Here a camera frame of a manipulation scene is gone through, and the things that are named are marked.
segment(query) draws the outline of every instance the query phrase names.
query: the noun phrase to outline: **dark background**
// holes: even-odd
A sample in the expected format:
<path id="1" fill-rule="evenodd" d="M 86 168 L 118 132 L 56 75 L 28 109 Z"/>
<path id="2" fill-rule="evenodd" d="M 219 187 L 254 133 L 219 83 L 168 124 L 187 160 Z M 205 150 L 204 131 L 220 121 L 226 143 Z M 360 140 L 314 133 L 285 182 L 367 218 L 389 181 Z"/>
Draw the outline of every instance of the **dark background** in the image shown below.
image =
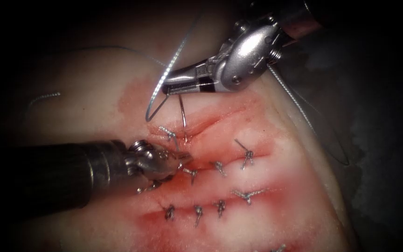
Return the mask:
<path id="1" fill-rule="evenodd" d="M 336 132 L 322 143 L 336 148 L 338 142 L 348 157 L 343 165 L 329 156 L 362 250 L 402 251 L 403 2 L 343 4 L 338 25 L 286 47 L 278 67 L 329 122 L 318 130 Z M 11 80 L 26 70 L 24 62 L 48 53 L 48 41 L 118 5 L 1 4 L 0 94 L 16 88 Z"/>

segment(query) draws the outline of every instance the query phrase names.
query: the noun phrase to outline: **metal screw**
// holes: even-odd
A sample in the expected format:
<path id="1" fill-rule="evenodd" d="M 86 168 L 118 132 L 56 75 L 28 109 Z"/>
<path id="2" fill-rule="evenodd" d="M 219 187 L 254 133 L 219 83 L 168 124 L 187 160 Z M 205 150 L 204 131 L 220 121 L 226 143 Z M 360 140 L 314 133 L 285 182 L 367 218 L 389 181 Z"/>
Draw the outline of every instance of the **metal screw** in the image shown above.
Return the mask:
<path id="1" fill-rule="evenodd" d="M 242 78 L 240 78 L 239 76 L 234 76 L 232 81 L 236 84 L 239 84 L 242 81 Z"/>

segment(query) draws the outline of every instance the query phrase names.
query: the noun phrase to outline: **metal instrument jaw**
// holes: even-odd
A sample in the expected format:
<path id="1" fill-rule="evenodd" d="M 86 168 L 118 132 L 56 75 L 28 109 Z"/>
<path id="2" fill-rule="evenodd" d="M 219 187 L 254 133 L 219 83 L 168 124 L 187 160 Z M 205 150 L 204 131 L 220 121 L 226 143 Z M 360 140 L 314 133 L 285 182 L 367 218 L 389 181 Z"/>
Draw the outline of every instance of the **metal instrument jaw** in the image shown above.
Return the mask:
<path id="1" fill-rule="evenodd" d="M 193 160 L 189 152 L 168 150 L 145 140 L 136 141 L 128 151 L 136 153 L 134 159 L 125 161 L 127 167 L 134 171 L 132 175 L 145 176 L 151 183 L 145 190 L 156 189 L 170 181 L 182 166 Z"/>
<path id="2" fill-rule="evenodd" d="M 280 58 L 283 32 L 271 16 L 238 21 L 233 30 L 217 55 L 170 72 L 161 90 L 166 95 L 241 91 Z"/>

